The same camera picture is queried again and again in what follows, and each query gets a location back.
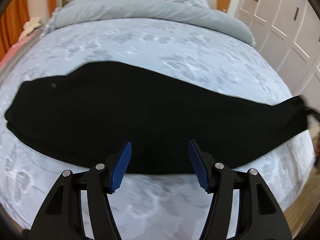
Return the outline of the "pink blanket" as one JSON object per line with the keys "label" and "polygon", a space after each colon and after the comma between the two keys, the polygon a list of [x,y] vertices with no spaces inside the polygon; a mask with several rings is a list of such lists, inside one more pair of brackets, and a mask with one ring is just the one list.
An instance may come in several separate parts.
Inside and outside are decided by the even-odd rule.
{"label": "pink blanket", "polygon": [[14,59],[19,53],[22,52],[24,48],[30,47],[31,42],[36,40],[42,34],[41,30],[35,31],[34,33],[30,34],[29,36],[23,38],[22,40],[16,42],[4,55],[3,59],[1,60],[1,68],[3,68],[8,62]]}

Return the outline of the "white flower plush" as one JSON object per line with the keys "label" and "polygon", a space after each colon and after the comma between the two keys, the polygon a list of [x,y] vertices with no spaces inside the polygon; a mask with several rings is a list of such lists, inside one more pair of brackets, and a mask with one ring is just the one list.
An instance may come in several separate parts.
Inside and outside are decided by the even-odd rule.
{"label": "white flower plush", "polygon": [[21,32],[18,41],[26,38],[35,29],[38,29],[41,25],[42,24],[39,17],[32,17],[28,22],[25,22],[25,24],[23,25],[23,31]]}

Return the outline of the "white wardrobe doors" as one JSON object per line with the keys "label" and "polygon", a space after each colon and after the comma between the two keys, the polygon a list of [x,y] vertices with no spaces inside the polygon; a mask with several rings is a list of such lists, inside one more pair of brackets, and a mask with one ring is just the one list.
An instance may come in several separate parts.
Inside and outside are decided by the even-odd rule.
{"label": "white wardrobe doors", "polygon": [[240,0],[237,17],[292,94],[319,106],[319,18],[308,0]]}

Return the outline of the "black pants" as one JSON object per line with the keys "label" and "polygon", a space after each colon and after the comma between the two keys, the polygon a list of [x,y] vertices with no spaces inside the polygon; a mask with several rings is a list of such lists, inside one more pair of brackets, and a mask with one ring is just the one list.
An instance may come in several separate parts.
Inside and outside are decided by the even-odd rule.
{"label": "black pants", "polygon": [[306,131],[307,116],[298,96],[272,106],[113,61],[25,81],[4,115],[25,145],[81,167],[130,142],[127,172],[136,174],[193,173],[191,140],[240,167]]}

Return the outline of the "grey folded duvet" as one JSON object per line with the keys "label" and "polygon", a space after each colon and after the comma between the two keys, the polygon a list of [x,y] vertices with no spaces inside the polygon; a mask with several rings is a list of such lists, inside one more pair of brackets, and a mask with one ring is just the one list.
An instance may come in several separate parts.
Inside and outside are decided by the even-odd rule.
{"label": "grey folded duvet", "polygon": [[151,18],[218,31],[255,46],[249,27],[224,12],[163,0],[74,0],[56,8],[43,36],[68,25],[116,18]]}

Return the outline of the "butterfly print bed cover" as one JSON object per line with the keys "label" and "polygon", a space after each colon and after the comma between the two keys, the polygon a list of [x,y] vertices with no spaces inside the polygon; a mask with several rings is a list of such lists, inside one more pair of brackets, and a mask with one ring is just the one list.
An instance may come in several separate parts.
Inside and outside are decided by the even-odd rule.
{"label": "butterfly print bed cover", "polygon": [[[171,21],[111,19],[69,25],[38,39],[5,69],[1,112],[22,82],[64,75],[86,62],[104,60],[269,105],[291,97],[264,58],[233,37]],[[31,227],[48,191],[68,168],[22,144],[1,120],[1,204],[20,227]],[[110,204],[123,239],[198,239],[211,199],[193,175],[128,175]]]}

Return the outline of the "orange curtain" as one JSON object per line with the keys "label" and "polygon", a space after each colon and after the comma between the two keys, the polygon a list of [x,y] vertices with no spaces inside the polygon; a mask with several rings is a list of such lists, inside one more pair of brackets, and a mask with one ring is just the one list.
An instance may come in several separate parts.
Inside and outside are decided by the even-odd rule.
{"label": "orange curtain", "polygon": [[18,41],[24,25],[39,18],[44,25],[56,8],[56,0],[11,0],[1,15],[1,58]]}

